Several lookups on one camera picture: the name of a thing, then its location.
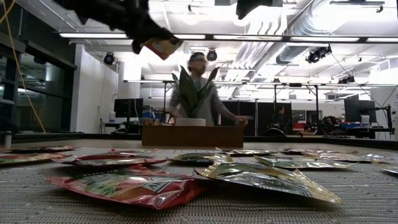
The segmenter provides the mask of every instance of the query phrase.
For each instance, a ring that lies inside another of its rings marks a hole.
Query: brown box
[[[143,146],[243,147],[242,126],[144,125]]]

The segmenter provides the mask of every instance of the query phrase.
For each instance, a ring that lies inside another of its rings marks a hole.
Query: textured mat
[[[109,149],[79,149],[65,154],[95,154]],[[397,154],[372,150],[397,157]],[[159,150],[157,158],[193,152]],[[236,162],[258,163],[251,157]],[[199,167],[171,163],[152,166],[167,172],[196,175]],[[82,172],[56,163],[0,167],[0,223],[247,223],[247,224],[393,224],[398,223],[398,176],[372,164],[356,164],[346,170],[304,170],[303,173],[344,201],[334,205],[311,198],[221,184],[191,203],[156,211],[92,199],[60,189],[43,175]]]

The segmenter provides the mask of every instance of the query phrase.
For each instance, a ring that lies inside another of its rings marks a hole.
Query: floor
[[[14,144],[30,146],[83,146],[76,156],[116,149],[142,149],[140,141],[73,140]],[[377,153],[398,159],[397,151],[337,146],[329,144],[245,143],[245,149],[280,148],[330,149],[341,152]],[[186,152],[209,152],[214,148],[159,149],[155,158],[173,157]],[[233,157],[235,162],[258,164],[252,157]],[[186,166],[165,162],[151,166],[172,174],[197,177],[195,170],[206,166]],[[355,164],[344,170],[303,170],[312,181],[327,188],[343,205],[245,187],[213,182],[192,202],[168,210],[150,210],[94,200],[69,192],[44,180],[44,175],[77,175],[87,170],[55,162],[28,166],[0,167],[1,224],[398,224],[398,176],[383,172],[372,164]]]

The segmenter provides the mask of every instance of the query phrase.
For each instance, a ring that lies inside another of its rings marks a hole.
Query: person
[[[197,90],[199,90],[207,82],[207,79],[202,77],[206,71],[206,64],[207,61],[204,53],[195,52],[189,58],[188,71],[190,72],[190,76],[194,81],[195,88]],[[249,116],[237,116],[232,114],[218,97],[217,89],[214,85],[210,94],[204,100],[197,116],[197,118],[205,119],[207,126],[214,126],[214,121],[211,114],[212,108],[223,117],[235,121],[235,123],[242,123],[243,125],[246,125],[248,123],[248,119],[251,119]],[[173,117],[176,119],[187,117],[183,108],[179,105],[178,92],[176,90],[174,90],[172,93],[170,111],[173,114]]]

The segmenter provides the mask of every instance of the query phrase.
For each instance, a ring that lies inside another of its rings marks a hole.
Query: potted plant
[[[195,88],[195,84],[188,72],[181,66],[180,79],[175,74],[173,79],[176,81],[175,88],[178,93],[179,103],[181,104],[187,118],[178,118],[175,121],[177,126],[206,126],[204,119],[197,118],[200,108],[204,100],[208,97],[213,88],[211,82],[217,75],[219,68],[211,71],[210,76],[204,86],[199,90]]]

